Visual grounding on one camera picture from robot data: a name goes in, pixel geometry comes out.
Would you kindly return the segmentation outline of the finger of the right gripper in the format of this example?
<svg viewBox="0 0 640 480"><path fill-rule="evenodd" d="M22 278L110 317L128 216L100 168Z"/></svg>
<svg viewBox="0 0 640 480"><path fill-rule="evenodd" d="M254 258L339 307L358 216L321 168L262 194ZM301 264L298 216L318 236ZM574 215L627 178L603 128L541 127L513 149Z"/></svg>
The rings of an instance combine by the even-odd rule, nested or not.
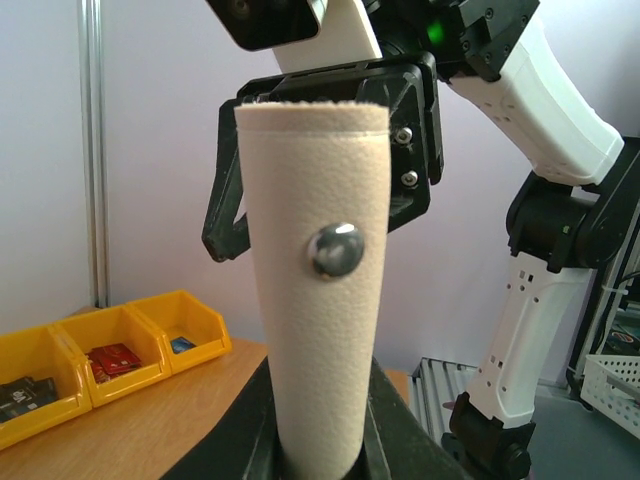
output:
<svg viewBox="0 0 640 480"><path fill-rule="evenodd" d="M215 175L204 219L201 240L212 260L235 260L250 249L248 222L238 214L243 198L235 108L241 99L230 99L219 109Z"/></svg>

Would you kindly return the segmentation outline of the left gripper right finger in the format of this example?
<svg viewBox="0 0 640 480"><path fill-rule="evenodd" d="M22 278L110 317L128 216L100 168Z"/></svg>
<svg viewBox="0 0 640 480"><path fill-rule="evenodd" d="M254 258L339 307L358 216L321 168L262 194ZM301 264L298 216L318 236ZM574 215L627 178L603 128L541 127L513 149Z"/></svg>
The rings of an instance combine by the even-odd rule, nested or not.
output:
<svg viewBox="0 0 640 480"><path fill-rule="evenodd" d="M422 428L378 363L371 364L359 479L467 479Z"/></svg>

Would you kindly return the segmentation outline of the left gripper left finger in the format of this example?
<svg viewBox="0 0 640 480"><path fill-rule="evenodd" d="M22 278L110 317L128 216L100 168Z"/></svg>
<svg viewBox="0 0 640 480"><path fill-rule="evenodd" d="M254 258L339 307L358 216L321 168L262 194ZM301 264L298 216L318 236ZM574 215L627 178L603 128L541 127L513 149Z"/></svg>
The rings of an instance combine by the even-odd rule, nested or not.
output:
<svg viewBox="0 0 640 480"><path fill-rule="evenodd" d="M268 360L206 434L165 474L166 479L279 479L282 452Z"/></svg>

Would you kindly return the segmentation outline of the beige card holder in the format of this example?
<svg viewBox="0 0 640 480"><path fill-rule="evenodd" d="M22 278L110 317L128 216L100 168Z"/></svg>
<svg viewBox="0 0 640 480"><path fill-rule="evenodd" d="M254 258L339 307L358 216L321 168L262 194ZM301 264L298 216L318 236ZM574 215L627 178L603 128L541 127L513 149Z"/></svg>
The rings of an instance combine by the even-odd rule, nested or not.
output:
<svg viewBox="0 0 640 480"><path fill-rule="evenodd" d="M287 479L340 479L363 442L390 207L386 108L235 111Z"/></svg>

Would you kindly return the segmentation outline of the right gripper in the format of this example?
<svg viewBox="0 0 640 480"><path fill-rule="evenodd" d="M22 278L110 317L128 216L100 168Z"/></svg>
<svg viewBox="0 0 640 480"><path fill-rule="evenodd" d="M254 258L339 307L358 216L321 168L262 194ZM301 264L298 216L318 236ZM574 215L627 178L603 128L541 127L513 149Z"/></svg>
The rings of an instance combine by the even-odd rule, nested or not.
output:
<svg viewBox="0 0 640 480"><path fill-rule="evenodd" d="M388 231L426 213L444 170L434 57L414 53L253 79L237 92L258 102L374 103L389 110Z"/></svg>

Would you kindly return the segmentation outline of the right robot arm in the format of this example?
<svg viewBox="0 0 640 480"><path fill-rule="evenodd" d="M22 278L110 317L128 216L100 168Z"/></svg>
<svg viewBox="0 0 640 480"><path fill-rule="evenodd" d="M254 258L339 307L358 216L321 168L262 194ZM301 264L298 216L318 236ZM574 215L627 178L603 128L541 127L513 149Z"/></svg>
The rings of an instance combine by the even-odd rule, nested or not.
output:
<svg viewBox="0 0 640 480"><path fill-rule="evenodd" d="M473 478L526 478L537 382L572 296L622 243L638 141L576 89L534 1L211 9L280 68L220 109L202 240L217 262L252 254L285 475L342 479L362 452L386 236L442 177L444 83L531 164L506 218L502 318L450 420Z"/></svg>

